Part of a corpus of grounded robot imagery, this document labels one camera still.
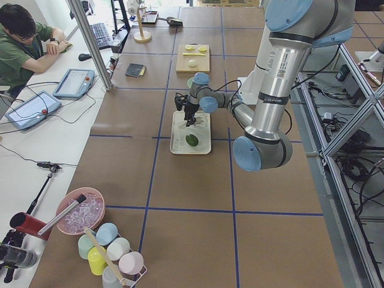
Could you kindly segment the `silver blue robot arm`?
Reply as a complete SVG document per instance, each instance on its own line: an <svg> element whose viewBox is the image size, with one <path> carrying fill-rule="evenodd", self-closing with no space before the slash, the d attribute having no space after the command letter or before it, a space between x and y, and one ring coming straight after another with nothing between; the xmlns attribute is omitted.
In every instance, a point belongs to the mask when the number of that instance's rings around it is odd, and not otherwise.
<svg viewBox="0 0 384 288"><path fill-rule="evenodd" d="M250 172L285 165L292 144L279 126L295 78L311 49L340 45L352 36L354 12L354 1L270 1L265 23L271 48L255 109L237 92L212 90L209 76L197 73L189 93L175 97L186 125L195 123L199 109L213 113L225 108L244 129L233 144L240 168Z"/></svg>

